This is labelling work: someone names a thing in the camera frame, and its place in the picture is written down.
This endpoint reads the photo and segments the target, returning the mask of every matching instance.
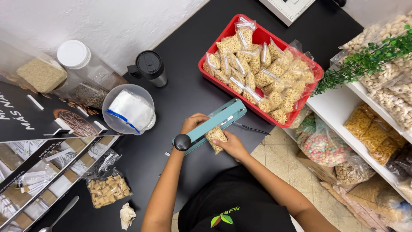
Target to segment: black table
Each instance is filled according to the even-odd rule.
[[[94,209],[86,184],[80,181],[31,231],[50,226],[75,195],[79,195],[80,200],[55,226],[55,231],[121,231],[119,210],[126,202],[137,214],[129,230],[140,231],[147,202],[168,159],[164,153],[171,150],[171,140],[179,133],[184,119],[197,112],[209,114],[232,99],[203,78],[197,64],[227,23],[239,13],[256,20],[287,43],[299,40],[304,51],[310,51],[324,69],[329,67],[329,59],[339,52],[337,47],[363,29],[331,0],[317,0],[289,28],[257,0],[211,0],[155,48],[165,63],[169,78],[166,87],[155,88],[146,80],[128,77],[130,83],[144,87],[152,95],[157,117],[151,130],[141,136],[128,135],[115,146],[122,154],[116,168],[126,177],[133,196]],[[273,129],[252,111],[238,122],[268,132]],[[227,130],[236,134],[249,152],[265,137],[237,125]],[[215,155],[208,144],[187,155],[180,174],[175,212],[217,173],[236,165],[238,163],[225,152]]]

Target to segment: clear plastic container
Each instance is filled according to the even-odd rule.
[[[48,93],[66,77],[66,71],[52,57],[0,30],[1,81]]]
[[[82,78],[110,91],[128,82],[93,54],[89,47],[78,40],[68,40],[57,50],[57,59],[65,67],[74,69]]]
[[[72,100],[90,107],[102,109],[108,92],[96,84],[77,76],[73,70],[68,71],[66,81],[53,93],[62,99]]]
[[[144,98],[147,102],[149,102],[149,104],[153,106],[152,119],[143,130],[140,130],[140,133],[137,133],[134,128],[126,124],[120,118],[113,116],[112,114],[107,112],[107,109],[110,107],[113,100],[124,89],[129,90],[130,92],[139,95],[140,97]],[[103,118],[105,122],[107,123],[107,125],[110,126],[110,128],[122,134],[141,135],[146,130],[151,129],[155,125],[155,122],[156,122],[155,104],[153,102],[152,96],[144,88],[138,85],[133,85],[133,84],[120,85],[114,88],[113,90],[111,90],[104,100],[102,112],[103,112]]]

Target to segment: artificial plant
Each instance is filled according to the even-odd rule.
[[[383,71],[382,65],[397,57],[412,52],[412,28],[409,24],[404,26],[406,33],[396,37],[390,37],[382,41],[379,46],[376,43],[368,43],[362,51],[346,57],[340,62],[340,70],[328,69],[324,71],[323,78],[318,82],[312,96],[319,95],[327,89],[335,89],[336,85],[345,85],[358,81],[365,74],[374,74]]]

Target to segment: metal spoon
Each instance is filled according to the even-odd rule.
[[[57,218],[57,220],[50,226],[50,227],[46,227],[43,228],[41,230],[39,230],[39,232],[52,232],[53,226],[58,222],[58,220],[60,220],[60,218],[62,218],[72,207],[73,205],[76,204],[76,202],[79,200],[79,196],[75,196],[73,198],[73,200],[70,201],[70,203],[66,206],[66,208],[63,210],[63,212],[61,212],[60,216]]]

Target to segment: glass jar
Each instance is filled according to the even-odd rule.
[[[34,92],[48,93],[67,77],[52,57],[0,30],[0,80]]]
[[[128,84],[123,77],[94,55],[89,47],[78,40],[68,40],[60,45],[57,59],[65,67],[74,69],[78,76],[89,79],[107,91],[118,85]]]
[[[77,76],[73,70],[68,70],[66,81],[53,94],[62,99],[72,100],[90,107],[102,109],[103,101],[108,92],[96,84]]]

